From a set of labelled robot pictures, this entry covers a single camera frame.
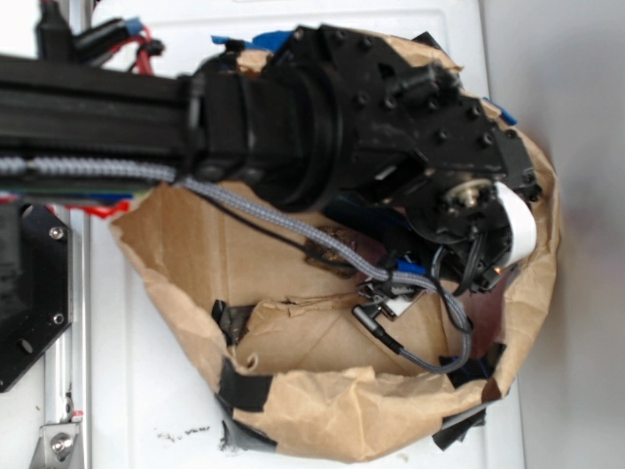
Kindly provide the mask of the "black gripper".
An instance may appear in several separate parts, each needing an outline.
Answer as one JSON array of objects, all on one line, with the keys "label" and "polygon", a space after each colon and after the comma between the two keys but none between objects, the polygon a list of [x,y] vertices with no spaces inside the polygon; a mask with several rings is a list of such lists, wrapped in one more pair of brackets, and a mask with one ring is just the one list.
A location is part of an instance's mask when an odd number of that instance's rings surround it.
[{"label": "black gripper", "polygon": [[455,282],[456,295],[492,289],[534,250],[530,205],[542,190],[516,129],[375,125],[360,145],[373,166],[361,231]]}]

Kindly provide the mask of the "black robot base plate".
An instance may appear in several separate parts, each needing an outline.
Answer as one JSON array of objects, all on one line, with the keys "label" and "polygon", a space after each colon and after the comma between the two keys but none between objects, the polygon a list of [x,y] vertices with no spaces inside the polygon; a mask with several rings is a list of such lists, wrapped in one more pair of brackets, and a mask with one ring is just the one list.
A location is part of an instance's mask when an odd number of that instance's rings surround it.
[{"label": "black robot base plate", "polygon": [[44,205],[1,205],[1,391],[69,326],[70,229]]}]

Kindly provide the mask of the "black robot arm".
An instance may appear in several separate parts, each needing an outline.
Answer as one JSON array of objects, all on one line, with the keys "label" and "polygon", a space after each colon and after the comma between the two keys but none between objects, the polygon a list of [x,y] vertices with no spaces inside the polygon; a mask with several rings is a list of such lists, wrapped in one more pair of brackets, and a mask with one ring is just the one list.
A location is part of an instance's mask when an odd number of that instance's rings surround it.
[{"label": "black robot arm", "polygon": [[247,56],[175,79],[3,57],[2,190],[110,204],[238,181],[472,291],[535,250],[528,150],[430,36],[299,27],[259,71]]}]

